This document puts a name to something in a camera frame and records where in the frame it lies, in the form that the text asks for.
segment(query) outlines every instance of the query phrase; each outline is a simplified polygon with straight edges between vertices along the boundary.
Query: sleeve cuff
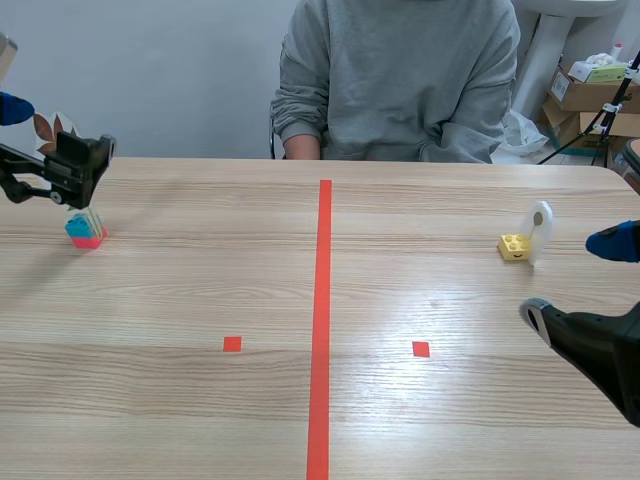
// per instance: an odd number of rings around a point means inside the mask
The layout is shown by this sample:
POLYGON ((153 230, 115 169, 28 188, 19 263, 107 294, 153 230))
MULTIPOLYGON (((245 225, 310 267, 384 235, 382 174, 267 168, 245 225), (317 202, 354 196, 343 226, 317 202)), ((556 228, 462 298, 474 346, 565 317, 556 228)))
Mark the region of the sleeve cuff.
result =
POLYGON ((285 127, 284 130, 282 130, 282 133, 280 133, 280 138, 282 139, 282 143, 284 143, 290 138, 297 137, 298 135, 312 135, 320 139, 320 132, 317 128, 306 122, 300 121, 285 127))

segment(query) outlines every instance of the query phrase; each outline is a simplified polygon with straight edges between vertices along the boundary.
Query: white sink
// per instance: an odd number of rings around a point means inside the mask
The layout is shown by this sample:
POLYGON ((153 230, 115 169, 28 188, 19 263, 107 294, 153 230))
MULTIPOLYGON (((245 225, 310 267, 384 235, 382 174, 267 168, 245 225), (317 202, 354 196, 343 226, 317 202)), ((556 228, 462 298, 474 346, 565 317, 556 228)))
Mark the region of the white sink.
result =
POLYGON ((513 0, 515 5, 554 17, 602 17, 626 0, 513 0))
POLYGON ((541 15, 538 30, 520 71, 513 97, 513 109, 525 117, 536 120, 576 17, 608 15, 624 6, 627 0, 512 0, 512 2, 516 6, 541 15))

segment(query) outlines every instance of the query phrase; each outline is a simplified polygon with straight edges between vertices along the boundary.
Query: wood grain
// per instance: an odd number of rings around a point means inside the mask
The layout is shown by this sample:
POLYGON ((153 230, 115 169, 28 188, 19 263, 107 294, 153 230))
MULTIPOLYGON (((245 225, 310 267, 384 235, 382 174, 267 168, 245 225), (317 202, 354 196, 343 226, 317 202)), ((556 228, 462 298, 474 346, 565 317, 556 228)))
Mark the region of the wood grain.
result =
POLYGON ((612 172, 121 158, 96 252, 63 209, 0 202, 0 478, 304 478, 323 178, 332 479, 637 477, 640 431, 517 313, 638 301, 637 266, 584 248, 640 215, 612 172), (506 264, 498 236, 536 200, 554 239, 535 269, 506 264))

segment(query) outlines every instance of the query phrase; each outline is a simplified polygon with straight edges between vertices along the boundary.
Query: white pipe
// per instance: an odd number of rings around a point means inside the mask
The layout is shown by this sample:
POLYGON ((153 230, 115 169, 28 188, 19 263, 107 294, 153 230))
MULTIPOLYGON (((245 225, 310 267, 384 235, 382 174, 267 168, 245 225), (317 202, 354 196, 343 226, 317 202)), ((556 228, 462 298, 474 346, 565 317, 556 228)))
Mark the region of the white pipe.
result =
POLYGON ((574 20, 573 17, 540 17, 538 31, 516 83, 512 107, 516 112, 537 120, 574 20))

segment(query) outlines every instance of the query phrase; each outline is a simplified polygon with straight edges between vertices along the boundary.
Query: stacked blocks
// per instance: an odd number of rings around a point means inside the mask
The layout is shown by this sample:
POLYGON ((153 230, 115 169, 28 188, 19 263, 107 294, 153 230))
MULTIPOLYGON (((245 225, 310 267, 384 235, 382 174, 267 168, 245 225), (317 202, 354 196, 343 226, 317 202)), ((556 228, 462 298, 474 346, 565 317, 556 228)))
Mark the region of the stacked blocks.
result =
POLYGON ((67 222, 65 230, 76 248, 95 250, 107 236, 107 231, 100 223, 98 216, 93 212, 75 214, 67 222))
POLYGON ((498 249, 507 261, 529 260, 531 256, 531 244, 524 235, 502 235, 498 249))

